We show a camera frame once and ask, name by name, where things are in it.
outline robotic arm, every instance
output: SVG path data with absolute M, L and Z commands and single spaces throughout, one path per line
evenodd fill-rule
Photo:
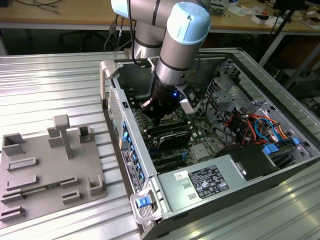
M 134 55 L 160 55 L 150 98 L 141 105 L 144 113 L 156 121 L 179 104 L 187 114 L 200 106 L 200 98 L 188 84 L 187 76 L 207 37 L 211 17 L 198 4 L 196 0 L 131 0 L 131 16 L 137 20 Z M 128 17 L 127 0 L 111 0 L 111 5 L 115 13 Z

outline paper on desk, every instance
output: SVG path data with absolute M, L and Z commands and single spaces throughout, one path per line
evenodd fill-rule
M 247 12 L 248 12 L 248 10 L 242 9 L 241 7 L 238 7 L 238 6 L 230 7 L 228 8 L 228 11 L 240 17 L 247 15 Z

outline blue latch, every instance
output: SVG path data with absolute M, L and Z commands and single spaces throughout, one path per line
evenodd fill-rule
M 143 172 L 140 172 L 140 174 L 139 174 L 139 178 L 140 178 L 140 180 L 141 180 L 141 182 L 142 182 L 142 183 L 144 183 L 144 182 L 145 182 L 145 175 L 144 175 L 144 173 L 143 173 Z
M 293 142 L 295 145 L 299 145 L 299 144 L 300 144 L 299 139 L 296 138 L 296 137 L 292 138 L 292 142 Z
M 143 208 L 152 204 L 151 198 L 149 196 L 145 196 L 136 200 L 138 208 Z
M 128 134 L 127 131 L 123 134 L 122 140 L 123 140 L 124 142 L 128 140 L 128 135 L 129 135 L 129 134 Z
M 139 173 L 141 170 L 141 166 L 140 166 L 140 163 L 137 163 L 136 164 L 136 171 Z
M 274 143 L 271 143 L 271 144 L 264 146 L 263 151 L 265 154 L 270 155 L 270 154 L 273 154 L 273 153 L 279 151 L 279 148 Z
M 138 157 L 137 157 L 137 155 L 136 154 L 133 154 L 133 163 L 134 164 L 137 164 L 137 162 L 138 162 Z

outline blue cable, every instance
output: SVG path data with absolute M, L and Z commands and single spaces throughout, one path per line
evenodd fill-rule
M 189 149 L 182 153 L 182 160 L 184 160 L 188 155 Z
M 256 134 L 258 134 L 258 136 L 260 136 L 261 138 L 263 138 L 264 140 L 266 140 L 267 143 L 269 143 L 269 140 L 267 139 L 267 137 L 261 135 L 261 134 L 259 133 L 259 131 L 258 131 L 258 121 L 259 121 L 259 120 L 264 120 L 264 121 L 266 121 L 266 122 L 271 126 L 271 128 L 272 128 L 275 136 L 276 136 L 279 140 L 283 140 L 283 138 L 276 132 L 276 129 L 275 129 L 274 125 L 272 124 L 272 122 L 271 122 L 269 119 L 266 119 L 266 118 L 259 118 L 259 119 L 257 119 L 257 120 L 255 121 L 255 123 L 254 123 L 254 130 L 255 130 Z

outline motherboard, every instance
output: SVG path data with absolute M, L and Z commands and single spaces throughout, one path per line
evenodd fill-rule
M 178 108 L 164 116 L 160 124 L 156 125 L 141 109 L 134 105 L 131 109 L 158 173 L 207 161 L 224 148 L 224 143 L 214 132 L 213 126 L 200 111 L 186 115 Z M 174 132 L 178 132 L 178 136 L 175 135 L 170 140 L 168 136 L 172 136 Z

